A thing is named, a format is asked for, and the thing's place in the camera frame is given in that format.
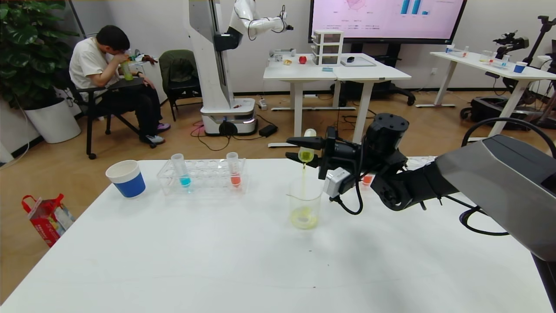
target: man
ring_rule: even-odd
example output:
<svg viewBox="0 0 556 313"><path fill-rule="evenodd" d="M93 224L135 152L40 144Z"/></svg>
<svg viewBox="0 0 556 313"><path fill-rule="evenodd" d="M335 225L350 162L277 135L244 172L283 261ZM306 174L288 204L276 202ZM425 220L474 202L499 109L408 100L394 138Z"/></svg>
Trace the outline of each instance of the man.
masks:
<svg viewBox="0 0 556 313"><path fill-rule="evenodd" d="M82 40L73 49L69 62L72 82L78 89L113 85L120 79L119 75L123 74L118 66L128 60L125 52L129 48L130 41L121 29L112 25L104 26L95 38ZM95 97L102 95L97 99L97 105L121 112L134 110L140 132L150 142L162 144L165 140L158 133L168 130L170 125L159 122L162 116L155 86L143 73L132 74L144 79L143 86L138 89L97 91Z"/></svg>

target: dark hair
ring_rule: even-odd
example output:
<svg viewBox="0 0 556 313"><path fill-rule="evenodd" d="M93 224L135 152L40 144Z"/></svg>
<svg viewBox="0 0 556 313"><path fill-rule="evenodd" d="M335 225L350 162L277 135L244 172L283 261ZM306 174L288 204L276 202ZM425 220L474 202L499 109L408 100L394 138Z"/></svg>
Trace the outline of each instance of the dark hair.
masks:
<svg viewBox="0 0 556 313"><path fill-rule="evenodd" d="M126 33L114 25L104 26L98 32L96 38L98 43L114 50L128 50L130 48L130 40L127 38Z"/></svg>

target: green bottle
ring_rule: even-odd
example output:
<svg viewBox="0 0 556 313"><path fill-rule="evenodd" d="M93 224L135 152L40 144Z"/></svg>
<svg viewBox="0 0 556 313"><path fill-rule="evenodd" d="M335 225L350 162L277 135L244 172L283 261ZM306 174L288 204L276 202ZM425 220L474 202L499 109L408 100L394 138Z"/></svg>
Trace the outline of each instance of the green bottle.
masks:
<svg viewBox="0 0 556 313"><path fill-rule="evenodd" d="M120 66L122 67L123 78L125 80L133 80L133 75L131 75L131 70L130 70L130 61L129 61L129 59L127 61L121 63Z"/></svg>

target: monitor screen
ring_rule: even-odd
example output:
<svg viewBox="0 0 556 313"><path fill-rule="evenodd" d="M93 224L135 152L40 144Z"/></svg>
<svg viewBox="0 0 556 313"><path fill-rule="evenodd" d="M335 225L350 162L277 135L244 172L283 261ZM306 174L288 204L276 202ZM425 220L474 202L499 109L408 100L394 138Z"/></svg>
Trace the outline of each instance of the monitor screen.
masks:
<svg viewBox="0 0 556 313"><path fill-rule="evenodd" d="M346 42L451 43L465 3L466 0L312 0L309 37L314 30L341 30Z"/></svg>

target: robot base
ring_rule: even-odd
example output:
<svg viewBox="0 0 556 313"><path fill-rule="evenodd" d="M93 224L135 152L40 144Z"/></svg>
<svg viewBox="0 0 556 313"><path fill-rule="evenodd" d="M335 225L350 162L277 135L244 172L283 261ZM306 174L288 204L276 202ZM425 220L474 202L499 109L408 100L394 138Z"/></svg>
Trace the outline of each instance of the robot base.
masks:
<svg viewBox="0 0 556 313"><path fill-rule="evenodd" d="M257 118L255 114L255 99L234 99L233 109L218 110L201 109L201 117L205 125L207 136L220 136L220 125L224 121L232 123L237 129L237 135L248 136L257 132Z"/></svg>

